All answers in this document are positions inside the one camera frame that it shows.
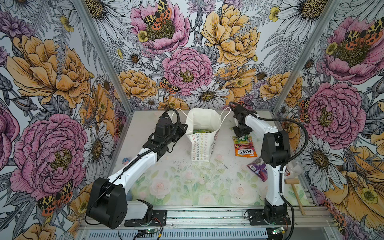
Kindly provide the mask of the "dark green snack packet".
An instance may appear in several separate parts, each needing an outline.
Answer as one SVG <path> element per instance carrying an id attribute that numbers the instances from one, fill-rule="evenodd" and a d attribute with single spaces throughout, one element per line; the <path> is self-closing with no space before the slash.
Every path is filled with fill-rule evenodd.
<path id="1" fill-rule="evenodd" d="M 233 141 L 235 145 L 247 145 L 250 142 L 249 136 L 233 137 Z"/>

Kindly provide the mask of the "pink yellow Fox's candy bag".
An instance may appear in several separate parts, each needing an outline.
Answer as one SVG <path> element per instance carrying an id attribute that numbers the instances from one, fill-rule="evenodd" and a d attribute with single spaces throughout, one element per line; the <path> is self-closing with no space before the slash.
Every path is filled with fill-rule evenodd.
<path id="1" fill-rule="evenodd" d="M 247 145 L 235 145 L 235 156 L 236 157 L 243 157 L 243 158 L 256 158 L 258 157 L 254 144 L 253 139 L 251 136 L 249 136 L 249 144 Z"/>

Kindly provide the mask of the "yellow green Fox's candy bag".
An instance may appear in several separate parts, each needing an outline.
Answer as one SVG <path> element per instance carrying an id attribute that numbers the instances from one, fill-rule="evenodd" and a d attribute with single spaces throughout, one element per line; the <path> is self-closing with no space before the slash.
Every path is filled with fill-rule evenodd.
<path id="1" fill-rule="evenodd" d="M 209 134 L 209 133 L 211 133 L 211 131 L 200 129 L 200 130 L 193 130 L 193 133 L 194 134 Z"/>

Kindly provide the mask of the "white printed paper bag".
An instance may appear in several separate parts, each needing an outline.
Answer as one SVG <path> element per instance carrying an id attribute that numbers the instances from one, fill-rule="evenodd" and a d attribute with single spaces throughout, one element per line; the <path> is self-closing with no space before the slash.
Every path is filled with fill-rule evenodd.
<path id="1" fill-rule="evenodd" d="M 209 162 L 215 149 L 216 140 L 224 120 L 231 113 L 227 107 L 219 114 L 210 109 L 192 109 L 187 114 L 177 109 L 186 116 L 185 124 L 188 125 L 186 136 L 191 142 L 191 161 L 194 163 Z M 193 130 L 209 130 L 209 134 L 194 134 Z"/>

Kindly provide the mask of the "purple snack packet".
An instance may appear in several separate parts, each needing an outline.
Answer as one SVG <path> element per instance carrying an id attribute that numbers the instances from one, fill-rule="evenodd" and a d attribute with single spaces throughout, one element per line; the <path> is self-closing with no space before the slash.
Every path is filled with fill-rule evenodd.
<path id="1" fill-rule="evenodd" d="M 267 167 L 262 158 L 258 158 L 247 164 L 247 167 L 256 174 L 263 182 L 268 179 Z"/>

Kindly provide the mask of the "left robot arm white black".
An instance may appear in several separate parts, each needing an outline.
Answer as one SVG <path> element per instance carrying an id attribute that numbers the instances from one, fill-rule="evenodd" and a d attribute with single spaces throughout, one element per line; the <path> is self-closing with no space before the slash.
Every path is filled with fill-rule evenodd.
<path id="1" fill-rule="evenodd" d="M 169 145 L 185 135 L 187 128 L 177 110 L 166 110 L 137 156 L 115 174 L 93 183 L 86 217 L 110 229 L 126 221 L 149 224 L 154 219 L 153 205 L 144 200 L 129 201 L 127 195 L 135 182 L 169 152 Z"/>

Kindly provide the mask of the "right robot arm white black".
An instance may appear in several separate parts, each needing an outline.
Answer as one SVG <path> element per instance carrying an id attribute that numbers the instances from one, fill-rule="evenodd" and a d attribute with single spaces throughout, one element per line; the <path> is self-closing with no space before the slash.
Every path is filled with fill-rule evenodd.
<path id="1" fill-rule="evenodd" d="M 268 190 L 262 218 L 268 224 L 277 223 L 279 220 L 290 224 L 288 202 L 284 198 L 283 187 L 285 166 L 291 157 L 288 134 L 269 124 L 276 119 L 262 118 L 255 111 L 235 102 L 230 102 L 229 107 L 234 113 L 234 132 L 237 137 L 254 133 L 263 138 L 261 158 L 266 164 Z"/>

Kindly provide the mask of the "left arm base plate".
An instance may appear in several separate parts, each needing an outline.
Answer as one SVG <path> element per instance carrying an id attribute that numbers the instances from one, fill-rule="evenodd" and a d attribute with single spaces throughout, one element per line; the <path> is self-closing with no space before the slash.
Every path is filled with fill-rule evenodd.
<path id="1" fill-rule="evenodd" d="M 165 227 L 167 210 L 152 210 L 143 219 L 126 220 L 125 227 Z"/>

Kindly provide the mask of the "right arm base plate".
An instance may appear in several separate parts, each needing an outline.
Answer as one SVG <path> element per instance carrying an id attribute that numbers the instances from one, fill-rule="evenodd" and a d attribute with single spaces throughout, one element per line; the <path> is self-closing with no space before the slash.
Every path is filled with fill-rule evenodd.
<path id="1" fill-rule="evenodd" d="M 251 226 L 288 226 L 291 224 L 291 219 L 288 215 L 268 216 L 262 209 L 248 209 L 245 212 L 244 218 L 249 221 Z"/>

